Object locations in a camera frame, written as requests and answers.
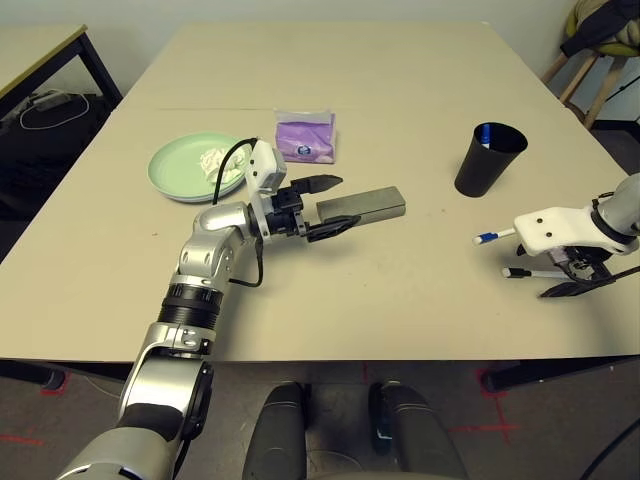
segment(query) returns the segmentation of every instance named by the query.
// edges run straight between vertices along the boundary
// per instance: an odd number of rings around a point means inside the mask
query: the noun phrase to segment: pen
[[[502,230],[500,232],[481,233],[480,235],[473,237],[473,244],[482,245],[483,243],[490,242],[497,238],[506,237],[508,235],[513,235],[514,233],[516,233],[514,228],[507,228],[506,230]]]
[[[491,125],[484,123],[482,125],[482,133],[480,134],[480,143],[483,147],[489,148],[491,144]]]
[[[524,268],[503,268],[502,275],[504,278],[525,278],[525,277],[544,277],[544,278],[569,278],[564,273],[555,270],[526,270]]]

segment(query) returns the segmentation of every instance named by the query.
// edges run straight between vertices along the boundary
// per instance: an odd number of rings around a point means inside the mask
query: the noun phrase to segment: cable
[[[104,388],[102,388],[100,385],[98,385],[97,383],[95,383],[93,380],[91,380],[89,377],[85,376],[84,377],[85,380],[87,382],[89,382],[90,385],[93,386],[93,388],[95,388],[96,390],[98,390],[101,393],[104,393],[105,395],[108,395],[109,397],[113,397],[113,398],[117,398],[118,400],[120,400],[120,395],[116,395],[115,393],[111,393],[108,390],[105,390]]]
[[[618,90],[616,90],[613,94],[609,95],[607,97],[607,99],[604,101],[605,103],[607,103],[609,100],[611,100],[613,97],[615,97],[616,95],[618,95],[619,93],[624,92],[629,86],[633,85],[634,83],[636,83],[638,80],[640,80],[640,75],[638,75],[636,78],[634,78],[633,80],[631,80],[629,83],[627,83],[626,85],[621,85],[620,88]]]
[[[231,158],[231,155],[233,155],[236,150],[238,150],[240,147],[244,145],[251,145],[251,148],[253,149],[253,147],[256,146],[257,142],[258,142],[257,138],[245,138],[244,140],[240,140],[238,143],[236,143],[233,147],[229,149],[227,154],[222,159],[222,162],[220,162],[220,166],[218,167],[218,177],[216,178],[216,186],[215,186],[215,190],[213,191],[213,201],[211,202],[212,205],[216,205],[218,203],[218,196],[220,195],[220,186],[222,185],[222,175],[224,173],[225,167],[227,166],[227,162]]]
[[[352,456],[347,455],[346,453],[336,452],[334,450],[309,450],[307,452],[307,456],[309,457],[309,460],[311,460],[310,455],[309,455],[311,453],[328,453],[329,455],[335,455],[336,457],[344,458],[345,460],[349,460],[356,467],[358,467],[361,472],[364,471],[364,467],[362,466],[362,464],[358,460],[353,458]]]
[[[621,278],[640,272],[640,265],[638,265],[637,267],[632,267],[632,268],[629,268],[628,270],[624,270],[620,273],[616,273],[615,275],[611,275],[609,278],[606,278],[604,280],[586,280],[584,278],[578,277],[575,273],[573,273],[571,271],[571,268],[569,268],[567,264],[556,263],[555,266],[558,267],[560,270],[562,270],[564,274],[574,282],[579,283],[581,285],[588,286],[588,287],[607,285]]]
[[[236,285],[242,285],[243,287],[257,288],[262,285],[262,278],[264,277],[264,263],[262,258],[262,252],[264,251],[264,241],[261,236],[256,238],[256,260],[258,261],[258,280],[256,282],[247,282],[245,280],[239,280],[237,278],[230,278],[229,283],[235,283]]]
[[[620,435],[614,438],[613,441],[609,445],[607,445],[607,447],[602,452],[600,452],[600,455],[598,455],[593,460],[593,462],[591,462],[591,465],[589,465],[584,473],[580,476],[580,480],[587,480],[587,478],[591,476],[594,470],[598,468],[598,466],[609,456],[609,454],[613,452],[615,448],[620,445],[629,435],[631,435],[631,433],[633,433],[633,431],[638,427],[640,427],[640,418],[629,425],[629,427],[627,427]]]
[[[190,445],[191,440],[183,440],[182,446],[180,447],[180,453],[178,454],[178,458],[176,458],[176,463],[173,467],[173,480],[178,476],[178,472],[180,472],[180,469],[182,468],[184,459],[187,458],[187,452],[189,451]]]
[[[256,146],[257,142],[258,142],[257,137],[245,138],[244,140],[240,140],[238,143],[236,143],[226,153],[226,155],[220,162],[220,166],[218,167],[218,176],[216,177],[216,186],[215,186],[215,190],[213,191],[213,200],[211,202],[213,205],[216,205],[218,203],[218,196],[220,195],[220,185],[222,185],[222,175],[224,174],[224,169],[227,166],[227,162],[229,161],[231,156],[235,153],[236,150],[238,150],[240,147],[243,147],[244,145],[250,145],[251,148],[253,149],[253,147]],[[256,260],[258,261],[258,280],[256,282],[247,282],[245,280],[240,280],[237,278],[230,278],[229,283],[235,283],[236,285],[242,285],[243,287],[251,287],[251,288],[256,288],[262,285],[262,278],[264,277],[264,262],[262,258],[262,252],[264,251],[264,242],[260,235],[258,235],[258,238],[256,238],[255,247],[256,247]]]
[[[77,115],[74,115],[73,117],[69,117],[66,120],[62,120],[61,122],[58,123],[54,123],[53,125],[47,125],[45,127],[27,127],[24,124],[24,116],[30,112],[31,110],[33,110],[34,108],[36,108],[36,105],[31,105],[29,108],[27,108],[26,110],[24,110],[21,114],[20,114],[20,126],[22,127],[23,130],[49,130],[51,128],[56,128],[59,127],[61,125],[64,125],[65,123],[69,123],[72,120],[75,120],[76,118],[80,118],[83,115],[87,114],[87,112],[89,112],[89,109],[91,108],[91,105],[89,104],[89,100],[87,100],[87,97],[85,97],[83,94],[79,93],[77,94],[80,98],[82,98],[82,100],[84,100],[84,104],[85,104],[85,108],[82,112],[80,112]]]

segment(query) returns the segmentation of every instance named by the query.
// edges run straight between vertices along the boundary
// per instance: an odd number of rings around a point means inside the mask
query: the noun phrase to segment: blue pen
[[[489,125],[488,123],[482,124],[480,144],[485,148],[489,148],[489,145],[491,144],[491,125]]]
[[[473,237],[473,244],[482,245],[483,243],[489,243],[489,242],[492,242],[493,240],[497,240],[498,238],[507,237],[515,233],[516,233],[515,228],[507,228],[506,230],[502,230],[500,232],[481,233],[480,235]]]

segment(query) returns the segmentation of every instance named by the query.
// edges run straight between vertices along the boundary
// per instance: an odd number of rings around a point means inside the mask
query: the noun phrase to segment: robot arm
[[[309,225],[300,195],[326,190],[342,179],[321,175],[279,189],[285,174],[279,152],[257,140],[246,173],[250,204],[216,205],[196,216],[158,320],[149,326],[127,379],[117,425],[89,443],[57,480],[175,477],[207,417],[216,320],[234,281],[230,276],[240,249],[252,241],[270,243],[272,235],[281,233],[309,241],[328,238],[360,219],[338,217]]]
[[[640,173],[629,176],[615,192],[601,195],[592,205],[582,209],[552,207],[527,213],[516,217],[513,225],[502,232],[479,235],[474,243],[517,234],[521,242],[517,255],[546,253],[562,270],[564,278],[571,281],[541,296],[575,296],[609,285],[640,271],[640,267],[634,267],[611,274],[604,263],[612,255],[627,255],[638,249]],[[513,278],[530,276],[530,272],[517,268],[505,268],[503,272]]]

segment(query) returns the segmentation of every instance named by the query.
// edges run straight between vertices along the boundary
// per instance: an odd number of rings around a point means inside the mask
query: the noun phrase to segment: gray carpet
[[[368,440],[368,385],[398,379],[439,413],[472,480],[577,479],[593,458],[640,415],[640,363],[629,362],[507,393],[482,394],[486,362],[340,362],[219,365],[205,430],[179,479],[239,479],[258,413],[283,380],[313,382],[308,471],[393,470]],[[120,385],[95,380],[117,394]],[[113,425],[117,399],[73,375],[64,393],[0,378],[0,478],[49,480],[92,437]],[[499,408],[503,412],[500,420]],[[508,425],[510,430],[501,428]],[[591,480],[637,480],[640,432]]]
[[[629,175],[640,172],[640,143],[624,130],[592,130],[592,135]]]

